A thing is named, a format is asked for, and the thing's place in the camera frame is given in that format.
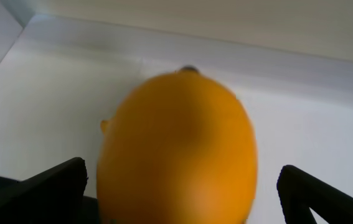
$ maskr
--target orange ball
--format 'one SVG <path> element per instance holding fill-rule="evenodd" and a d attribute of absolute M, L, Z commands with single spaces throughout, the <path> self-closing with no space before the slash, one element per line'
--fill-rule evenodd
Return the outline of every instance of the orange ball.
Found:
<path fill-rule="evenodd" d="M 160 75 L 122 102 L 97 165 L 104 219 L 236 224 L 257 182 L 255 135 L 236 96 L 198 71 Z"/>

